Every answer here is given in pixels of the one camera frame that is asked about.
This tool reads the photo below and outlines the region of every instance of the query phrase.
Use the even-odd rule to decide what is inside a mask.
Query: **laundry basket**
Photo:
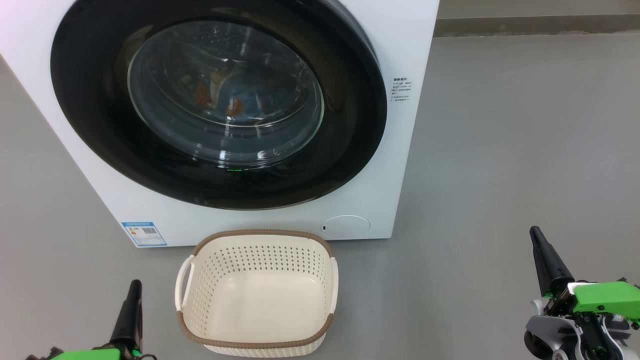
[[[185,260],[175,282],[184,334],[209,350],[235,356],[315,351],[333,320],[337,298],[338,265],[329,244],[296,231],[211,235]]]

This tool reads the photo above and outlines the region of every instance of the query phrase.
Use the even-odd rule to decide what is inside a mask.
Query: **front-loading washing machine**
[[[138,247],[389,238],[438,0],[4,0],[0,54]]]

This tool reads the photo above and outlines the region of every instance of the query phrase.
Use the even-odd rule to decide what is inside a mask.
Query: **basket bottom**
[[[246,343],[296,341],[326,321],[324,284],[304,273],[245,272],[221,281],[212,303],[210,339]]]

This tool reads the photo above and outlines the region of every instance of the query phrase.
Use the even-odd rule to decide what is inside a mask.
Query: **blue and white sticker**
[[[152,222],[123,222],[127,234],[139,247],[166,246],[166,242]]]

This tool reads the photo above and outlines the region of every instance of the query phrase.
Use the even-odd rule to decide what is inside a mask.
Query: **washing machine door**
[[[106,163],[215,208],[334,191],[371,159],[387,118],[366,35],[333,1],[78,0],[51,76]]]

